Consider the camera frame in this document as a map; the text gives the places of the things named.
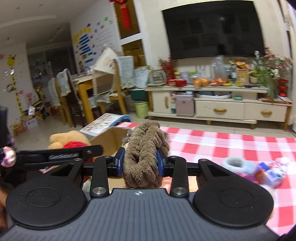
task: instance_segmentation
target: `black television screen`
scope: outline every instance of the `black television screen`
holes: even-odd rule
[[[172,59],[264,53],[252,1],[211,1],[163,10]]]

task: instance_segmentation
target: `crosshair logo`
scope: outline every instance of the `crosshair logo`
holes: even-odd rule
[[[145,194],[145,193],[144,193],[144,192],[141,192],[141,191],[136,191],[135,194],[136,194],[137,196],[141,196],[141,195],[143,195],[143,194]]]

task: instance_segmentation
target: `wooden handle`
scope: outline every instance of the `wooden handle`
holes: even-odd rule
[[[226,109],[214,109],[214,111],[217,112],[217,113],[225,113],[225,112],[227,112]]]
[[[168,97],[165,97],[165,107],[168,109]]]
[[[261,114],[263,114],[263,115],[271,115],[272,111],[261,111]]]

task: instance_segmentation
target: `tablecloth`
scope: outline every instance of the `tablecloth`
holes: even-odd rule
[[[136,123],[121,123],[134,127]],[[197,163],[206,158],[217,164],[228,156],[241,156],[249,161],[272,161],[288,157],[288,175],[274,190],[274,212],[267,226],[278,235],[288,233],[296,224],[296,140],[292,138],[258,137],[161,127],[169,133],[170,156],[180,156]]]

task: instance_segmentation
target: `black circular cover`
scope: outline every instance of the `black circular cover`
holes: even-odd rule
[[[16,224],[50,229],[77,217],[86,206],[84,192],[65,177],[42,175],[18,186],[7,197],[7,211]]]
[[[211,182],[195,194],[193,205],[208,220],[230,228],[267,222],[274,202],[267,190],[247,180]]]

